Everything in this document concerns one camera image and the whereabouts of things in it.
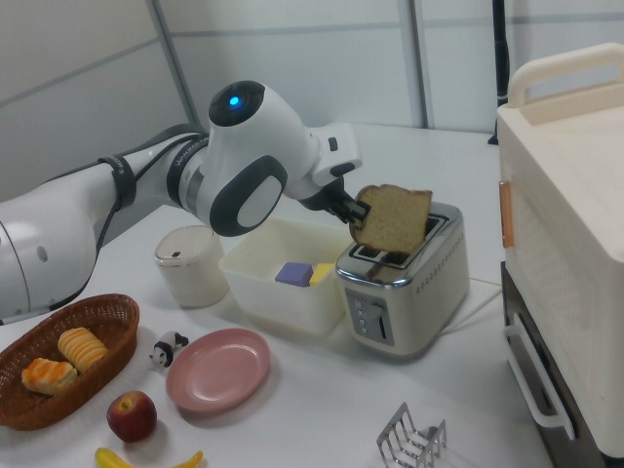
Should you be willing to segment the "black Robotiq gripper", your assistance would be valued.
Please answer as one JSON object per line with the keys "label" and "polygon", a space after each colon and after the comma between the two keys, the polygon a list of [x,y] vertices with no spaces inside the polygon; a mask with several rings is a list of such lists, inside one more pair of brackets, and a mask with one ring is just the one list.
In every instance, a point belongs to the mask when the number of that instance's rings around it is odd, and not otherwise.
{"label": "black Robotiq gripper", "polygon": [[310,211],[326,211],[354,227],[364,227],[371,206],[366,202],[354,200],[345,189],[342,177],[321,188],[308,198],[300,199],[300,205]]}

